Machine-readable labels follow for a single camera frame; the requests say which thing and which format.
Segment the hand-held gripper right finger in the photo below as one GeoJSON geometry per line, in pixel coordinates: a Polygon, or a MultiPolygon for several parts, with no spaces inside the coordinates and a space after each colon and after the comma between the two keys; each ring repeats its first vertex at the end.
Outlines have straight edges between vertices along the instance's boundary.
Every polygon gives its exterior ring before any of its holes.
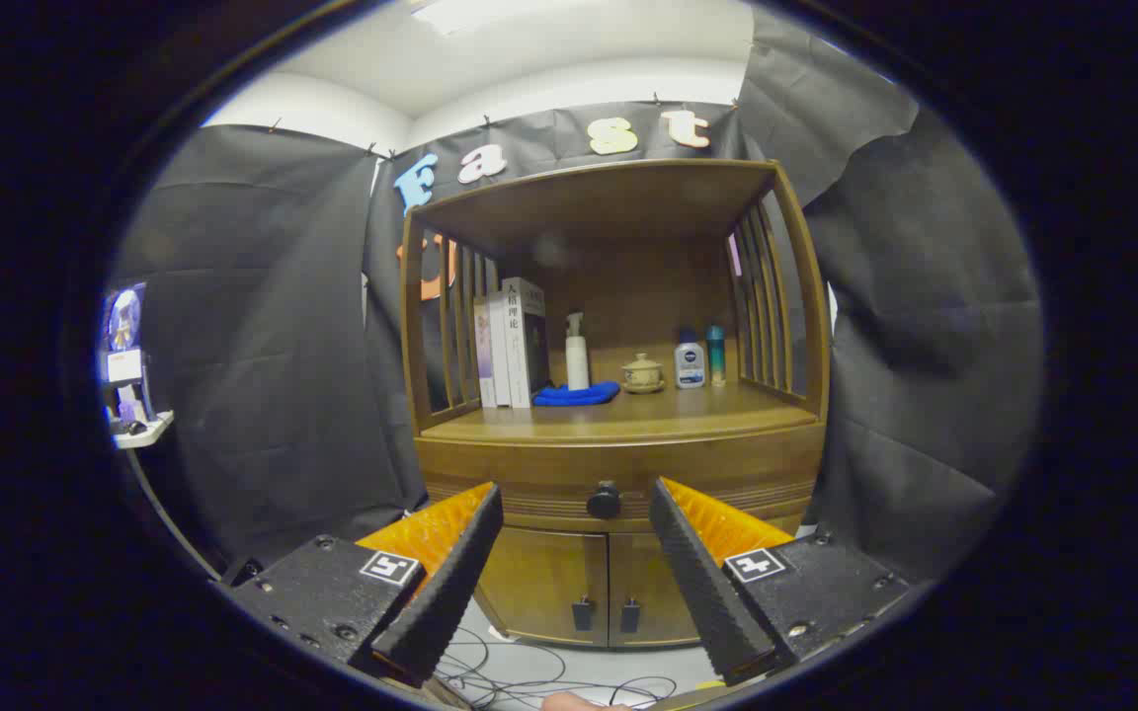
{"type": "Polygon", "coordinates": [[[907,578],[830,532],[794,537],[667,477],[649,518],[727,685],[820,656],[912,595],[907,578]]]}

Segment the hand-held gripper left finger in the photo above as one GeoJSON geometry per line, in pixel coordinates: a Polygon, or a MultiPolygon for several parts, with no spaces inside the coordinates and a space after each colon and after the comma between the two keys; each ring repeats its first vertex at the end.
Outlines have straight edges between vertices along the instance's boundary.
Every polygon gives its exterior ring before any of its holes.
{"type": "Polygon", "coordinates": [[[357,540],[321,532],[222,586],[244,615],[315,658],[421,685],[473,597],[503,526],[497,483],[407,514],[357,540]]]}

